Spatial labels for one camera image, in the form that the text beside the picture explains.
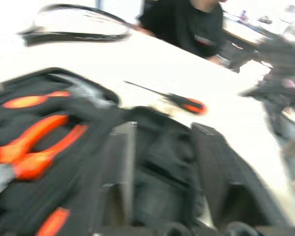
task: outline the black tool bag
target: black tool bag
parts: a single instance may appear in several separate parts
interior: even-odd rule
[[[69,96],[29,108],[3,108],[12,99],[72,86],[53,74],[88,83],[114,105],[97,108],[83,97]],[[70,115],[70,123],[31,152],[57,143],[78,123],[88,130],[40,179],[13,181],[0,194],[0,236],[219,235],[197,220],[205,197],[221,229],[231,221],[253,227],[288,224],[256,174],[216,131],[196,125],[191,132],[151,108],[124,110],[118,104],[112,91],[59,68],[1,84],[0,146],[59,112]],[[118,135],[123,125],[135,131],[133,139]]]

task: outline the table surface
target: table surface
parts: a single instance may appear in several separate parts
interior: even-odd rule
[[[118,43],[52,43],[0,58],[0,82],[48,67],[81,74],[115,91],[125,108],[169,107],[160,96],[124,83],[138,83],[162,92],[203,101],[208,113],[195,116],[173,108],[173,119],[190,126],[209,125],[261,176],[291,223],[295,225],[295,193],[289,188],[280,149],[267,129],[260,102],[237,94],[245,79],[207,60],[134,31]]]
[[[252,46],[257,46],[258,43],[265,37],[249,27],[235,21],[225,20],[223,28],[228,34],[241,39]]]

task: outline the man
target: man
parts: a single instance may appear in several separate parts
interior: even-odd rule
[[[158,0],[135,29],[218,63],[226,0]]]

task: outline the pliers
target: pliers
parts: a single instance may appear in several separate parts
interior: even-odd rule
[[[40,139],[68,121],[67,114],[48,116],[30,126],[14,141],[0,147],[0,193],[14,179],[40,178],[58,158],[61,158],[60,154],[88,129],[84,124],[76,125],[62,140],[50,148],[40,152],[30,152]]]

